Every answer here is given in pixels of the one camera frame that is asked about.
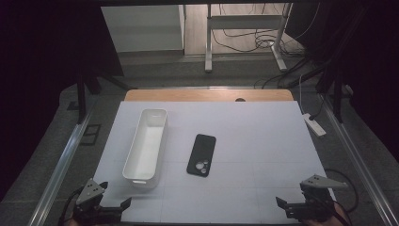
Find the aluminium rail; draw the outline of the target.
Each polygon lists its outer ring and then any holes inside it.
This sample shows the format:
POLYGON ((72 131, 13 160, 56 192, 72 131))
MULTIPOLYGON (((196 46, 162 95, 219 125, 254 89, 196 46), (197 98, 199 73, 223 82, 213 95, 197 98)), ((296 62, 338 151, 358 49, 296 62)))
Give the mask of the aluminium rail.
POLYGON ((74 126, 72 134, 60 158, 58 159, 56 167, 40 197, 40 200, 30 220, 27 223, 27 226, 43 226, 45 220, 47 219, 51 207, 53 206, 56 199, 56 195, 72 162, 74 154, 80 144, 80 140, 86 131, 88 122, 92 116, 92 111, 93 107, 91 106, 87 110, 87 114, 84 116, 81 122, 74 126))
POLYGON ((391 204, 361 157, 359 149, 345 126, 334 115, 331 101, 322 95, 320 95, 320 98, 324 101, 324 109, 327 112, 327 116, 385 226, 399 226, 399 217, 393 213, 391 204))

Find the white power strip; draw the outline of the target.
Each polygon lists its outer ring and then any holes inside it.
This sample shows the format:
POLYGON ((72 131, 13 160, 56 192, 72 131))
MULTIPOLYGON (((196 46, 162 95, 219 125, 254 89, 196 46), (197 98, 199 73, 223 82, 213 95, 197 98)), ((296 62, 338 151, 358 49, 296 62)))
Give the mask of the white power strip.
POLYGON ((305 123, 308 125, 308 127, 318 136, 322 137, 324 136, 327 132, 320 126, 320 124, 316 120, 311 119, 311 115, 309 113, 306 113, 303 115, 303 119, 305 123))

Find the white cabinet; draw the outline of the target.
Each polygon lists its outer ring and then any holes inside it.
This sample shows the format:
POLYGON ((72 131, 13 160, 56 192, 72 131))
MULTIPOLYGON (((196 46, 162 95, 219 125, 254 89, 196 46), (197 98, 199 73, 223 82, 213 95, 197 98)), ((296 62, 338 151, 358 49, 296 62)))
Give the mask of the white cabinet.
POLYGON ((184 6, 102 7, 116 50, 183 50, 184 6))

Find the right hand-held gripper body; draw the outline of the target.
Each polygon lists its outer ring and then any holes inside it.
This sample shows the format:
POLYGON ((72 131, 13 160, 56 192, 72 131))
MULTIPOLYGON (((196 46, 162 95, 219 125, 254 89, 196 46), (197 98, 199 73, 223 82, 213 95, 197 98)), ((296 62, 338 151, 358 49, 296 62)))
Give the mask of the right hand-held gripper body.
POLYGON ((331 188, 348 188, 345 182, 339 182, 327 177, 314 174, 300 184, 309 186, 309 190, 302 194, 305 201, 302 203, 288 203, 285 209, 287 218, 313 219, 326 221, 333 216, 334 201, 330 194, 331 188))

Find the black floor plate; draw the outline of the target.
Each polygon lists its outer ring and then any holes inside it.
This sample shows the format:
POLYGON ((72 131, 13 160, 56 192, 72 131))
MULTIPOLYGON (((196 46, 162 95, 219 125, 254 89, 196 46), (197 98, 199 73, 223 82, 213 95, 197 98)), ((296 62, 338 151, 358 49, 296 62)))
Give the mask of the black floor plate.
POLYGON ((81 137, 80 144, 82 146, 94 146, 99 137, 101 127, 100 124, 89 124, 81 137))

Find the black metal stand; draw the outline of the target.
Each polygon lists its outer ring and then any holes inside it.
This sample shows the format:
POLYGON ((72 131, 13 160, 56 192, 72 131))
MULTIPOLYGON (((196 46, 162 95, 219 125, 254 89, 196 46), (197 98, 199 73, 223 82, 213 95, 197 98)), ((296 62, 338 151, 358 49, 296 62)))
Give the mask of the black metal stand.
POLYGON ((81 124, 87 115, 86 89, 91 94, 99 94, 102 90, 97 76, 90 72, 80 72, 77 74, 77 95, 78 95, 78 124, 81 124))
POLYGON ((323 75, 316 85, 318 93, 327 94, 330 88, 333 88, 332 94, 332 112, 338 122, 343 122, 341 109, 343 98, 343 75, 338 69, 325 68, 323 75))

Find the white plastic storage bin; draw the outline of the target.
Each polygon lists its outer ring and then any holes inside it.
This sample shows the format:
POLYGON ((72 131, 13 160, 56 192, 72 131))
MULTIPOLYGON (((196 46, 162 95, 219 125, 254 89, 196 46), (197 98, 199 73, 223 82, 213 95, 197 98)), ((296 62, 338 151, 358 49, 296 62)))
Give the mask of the white plastic storage bin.
POLYGON ((133 187, 152 189, 158 185, 167 136, 166 110, 144 109, 122 171, 133 187))

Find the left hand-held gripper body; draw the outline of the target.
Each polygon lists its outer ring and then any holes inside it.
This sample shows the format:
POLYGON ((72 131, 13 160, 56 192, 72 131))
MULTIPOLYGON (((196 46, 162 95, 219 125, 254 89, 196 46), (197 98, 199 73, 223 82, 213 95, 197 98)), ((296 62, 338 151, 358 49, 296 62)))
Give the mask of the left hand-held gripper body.
POLYGON ((72 218, 81 225, 101 225, 118 223, 122 210, 119 207, 103 207, 100 205, 105 189, 92 178, 83 186, 73 208, 72 218))

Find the person's right hand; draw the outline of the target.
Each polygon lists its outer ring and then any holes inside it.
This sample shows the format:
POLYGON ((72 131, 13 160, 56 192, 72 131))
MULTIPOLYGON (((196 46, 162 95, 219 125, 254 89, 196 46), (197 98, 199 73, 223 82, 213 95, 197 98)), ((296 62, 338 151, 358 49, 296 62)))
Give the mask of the person's right hand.
POLYGON ((319 222, 314 220, 303 220, 303 223, 306 226, 343 226, 343 224, 340 221, 337 221, 335 219, 324 222, 319 222))

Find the white metal desk frame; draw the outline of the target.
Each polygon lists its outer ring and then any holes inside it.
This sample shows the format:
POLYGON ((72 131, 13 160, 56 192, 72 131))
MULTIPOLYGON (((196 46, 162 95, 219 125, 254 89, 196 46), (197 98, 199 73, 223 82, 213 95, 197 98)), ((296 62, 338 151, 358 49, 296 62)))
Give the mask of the white metal desk frame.
POLYGON ((277 36, 270 47, 281 72, 287 71, 279 44, 287 24, 292 4, 287 3, 281 15, 211 15, 211 5, 207 5, 205 71, 210 73, 212 67, 212 31, 214 29, 274 29, 277 36))

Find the black curtain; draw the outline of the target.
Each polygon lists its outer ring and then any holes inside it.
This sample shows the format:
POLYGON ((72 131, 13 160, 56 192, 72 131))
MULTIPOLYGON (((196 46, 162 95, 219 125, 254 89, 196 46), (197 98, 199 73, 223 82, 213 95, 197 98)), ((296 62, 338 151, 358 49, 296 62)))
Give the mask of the black curtain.
POLYGON ((294 3, 286 34, 314 60, 329 60, 359 7, 365 9, 320 92, 336 78, 353 91, 350 103, 399 160, 399 0, 326 0, 294 3))
POLYGON ((122 75, 100 5, 89 0, 0 0, 0 201, 36 150, 60 93, 122 75))

